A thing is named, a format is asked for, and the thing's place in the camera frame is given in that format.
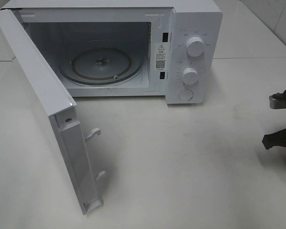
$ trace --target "white table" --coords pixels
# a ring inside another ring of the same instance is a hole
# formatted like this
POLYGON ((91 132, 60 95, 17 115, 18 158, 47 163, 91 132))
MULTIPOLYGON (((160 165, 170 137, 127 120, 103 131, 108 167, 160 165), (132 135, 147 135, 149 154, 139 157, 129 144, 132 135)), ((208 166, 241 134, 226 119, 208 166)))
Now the white table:
MULTIPOLYGON (((239 0, 215 0, 224 17, 214 58, 286 57, 286 46, 239 0)), ((10 61, 0 34, 0 61, 10 61)))
POLYGON ((12 63, 0 62, 0 229, 286 229, 286 127, 268 96, 286 58, 214 60, 202 105, 161 97, 79 99, 103 207, 83 217, 58 147, 42 132, 12 63))

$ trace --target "microwave oven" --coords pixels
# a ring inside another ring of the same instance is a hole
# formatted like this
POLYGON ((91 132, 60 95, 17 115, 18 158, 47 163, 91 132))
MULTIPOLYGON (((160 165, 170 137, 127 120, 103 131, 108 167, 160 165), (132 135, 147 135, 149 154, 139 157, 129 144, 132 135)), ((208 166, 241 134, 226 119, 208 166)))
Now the microwave oven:
POLYGON ((165 96, 201 103, 222 13, 212 0, 11 0, 0 31, 49 120, 83 214, 100 206, 73 97, 165 96))

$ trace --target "open microwave door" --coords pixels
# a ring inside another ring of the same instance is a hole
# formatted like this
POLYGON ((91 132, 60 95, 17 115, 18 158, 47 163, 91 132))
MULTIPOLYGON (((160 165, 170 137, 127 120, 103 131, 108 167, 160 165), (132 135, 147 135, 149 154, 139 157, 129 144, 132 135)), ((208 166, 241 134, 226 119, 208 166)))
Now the open microwave door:
POLYGON ((86 214, 102 204, 85 144, 94 134, 100 134, 100 130, 95 128, 84 138, 75 112, 76 102, 29 38, 23 25, 21 18, 18 20, 11 10, 0 11, 0 30, 12 61, 34 106, 39 106, 48 117, 78 202, 83 214, 86 214))

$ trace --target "barcode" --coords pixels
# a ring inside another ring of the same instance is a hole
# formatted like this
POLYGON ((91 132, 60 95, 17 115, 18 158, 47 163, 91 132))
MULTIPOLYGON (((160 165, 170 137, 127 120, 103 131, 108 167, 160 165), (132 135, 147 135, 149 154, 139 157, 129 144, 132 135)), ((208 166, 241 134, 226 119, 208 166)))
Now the barcode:
POLYGON ((156 61, 156 69, 164 69, 165 61, 156 61))

